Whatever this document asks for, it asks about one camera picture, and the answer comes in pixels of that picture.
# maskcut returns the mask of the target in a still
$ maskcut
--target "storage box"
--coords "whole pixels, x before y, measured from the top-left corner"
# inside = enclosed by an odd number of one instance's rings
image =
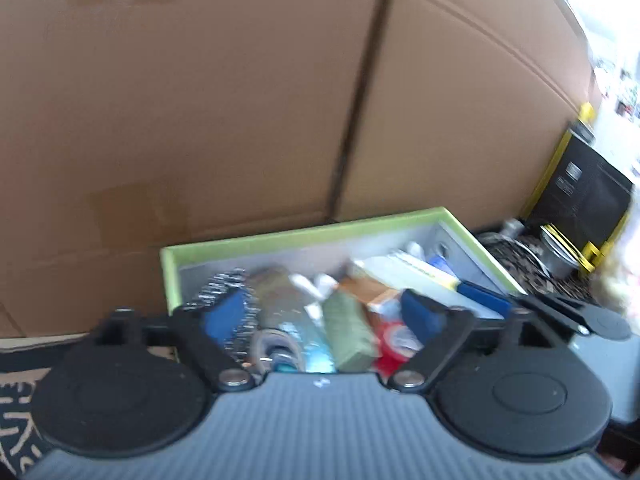
[[[350,258],[368,258],[418,242],[439,254],[459,278],[496,292],[522,292],[515,280],[444,208],[322,227],[164,248],[164,289],[169,311],[189,301],[217,272],[254,272],[279,264],[311,277],[344,274]]]
[[[163,312],[168,245],[501,222],[597,94],[564,0],[0,0],[0,31],[2,337]]]

